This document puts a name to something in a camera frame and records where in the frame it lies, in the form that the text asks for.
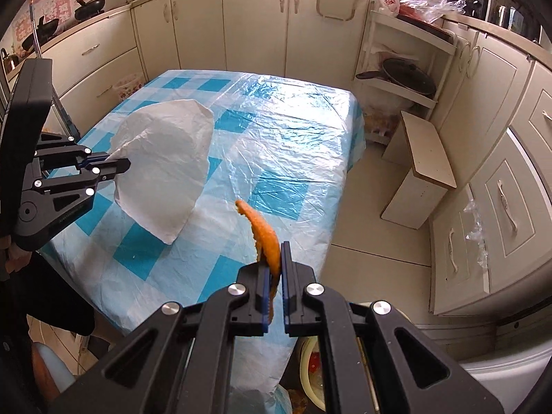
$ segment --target blue checkered tablecloth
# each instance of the blue checkered tablecloth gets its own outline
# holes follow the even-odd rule
[[[171,70],[121,103],[82,139],[107,151],[121,121],[157,102],[195,99],[214,113],[210,169],[203,193],[176,241],[167,246],[99,187],[92,211],[46,248],[109,319],[134,329],[168,300],[206,300],[256,260],[250,225],[235,210],[244,199],[263,213],[295,260],[318,274],[335,225],[347,170],[364,150],[361,109],[344,90],[229,71]],[[54,176],[74,173],[61,169]],[[231,385],[274,410],[294,339],[285,335],[282,298],[263,338],[236,342]]]

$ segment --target white cabinet door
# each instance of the white cabinet door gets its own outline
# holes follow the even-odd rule
[[[466,71],[470,63],[471,51],[475,47],[479,31],[474,29],[459,29],[458,23],[445,20],[443,28],[448,29],[458,36],[458,46],[451,64],[451,70],[439,96],[439,102],[432,112],[430,121],[433,123],[437,132],[441,130],[446,117],[451,111],[452,105],[458,95],[458,91],[466,78]]]
[[[536,63],[512,130],[552,195],[552,72]]]
[[[138,50],[134,48],[96,70],[62,96],[61,102],[82,136],[119,104],[119,96],[111,86],[141,70]]]
[[[148,80],[167,70],[178,70],[170,0],[152,0],[133,9]]]
[[[171,0],[180,68],[226,70],[223,0]]]
[[[432,219],[435,256],[435,314],[443,314],[489,295],[489,273],[478,263],[479,244],[467,240],[474,214],[470,186],[457,190]]]
[[[481,211],[495,293],[552,258],[552,205],[536,169],[507,129],[470,182]]]
[[[322,17],[316,0],[290,0],[285,76],[350,90],[369,0],[357,0],[352,20]]]
[[[229,71],[284,76],[289,0],[223,0]]]
[[[473,59],[439,132],[454,177],[463,186],[492,150],[513,116],[531,62],[526,54],[479,35]]]

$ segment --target kettle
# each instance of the kettle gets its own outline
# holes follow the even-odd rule
[[[2,63],[4,64],[4,70],[6,74],[15,70],[19,65],[19,57],[17,55],[10,55],[6,52],[5,48],[0,49],[0,55],[2,56]]]

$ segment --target white paper towel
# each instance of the white paper towel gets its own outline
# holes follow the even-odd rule
[[[131,163],[115,177],[115,202],[165,244],[176,239],[203,190],[213,129],[211,110],[177,100],[131,113],[111,139],[111,157]]]

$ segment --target white wooden stool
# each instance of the white wooden stool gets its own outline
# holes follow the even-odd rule
[[[382,158],[410,171],[382,212],[382,219],[418,229],[448,190],[456,188],[451,165],[435,126],[401,112],[401,121]]]

